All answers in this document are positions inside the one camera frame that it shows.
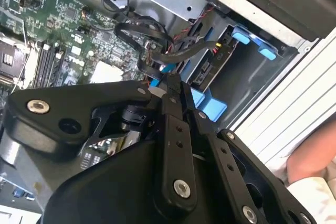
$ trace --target bolt head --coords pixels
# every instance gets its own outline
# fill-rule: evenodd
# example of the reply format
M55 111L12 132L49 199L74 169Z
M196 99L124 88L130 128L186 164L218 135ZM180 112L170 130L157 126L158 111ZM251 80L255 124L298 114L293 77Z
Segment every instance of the bolt head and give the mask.
M172 98L172 97L169 97L169 100L170 100L171 102L173 102L173 103L177 103L177 101L176 101L174 98Z
M301 217L303 218L304 222L307 224L311 224L310 219L302 212L300 213Z
M198 115L199 115L201 118L206 119L206 114L204 114L202 111L200 111L200 112L198 113Z
M243 206L243 214L245 215L246 219L252 223L252 224L256 224L258 219L256 214L253 212L253 210L248 207L248 206Z
M178 179L174 182L174 190L182 198L186 199L190 197L190 187L185 181L181 179Z
M142 88L138 88L138 92L139 92L139 93L142 93L142 94L146 94L146 91L143 90Z
M42 100L30 100L27 109L35 114L45 114L50 110L50 106Z
M235 139L235 136L231 133L231 132L228 132L226 133L226 135L229 137L229 139L231 140L234 140Z

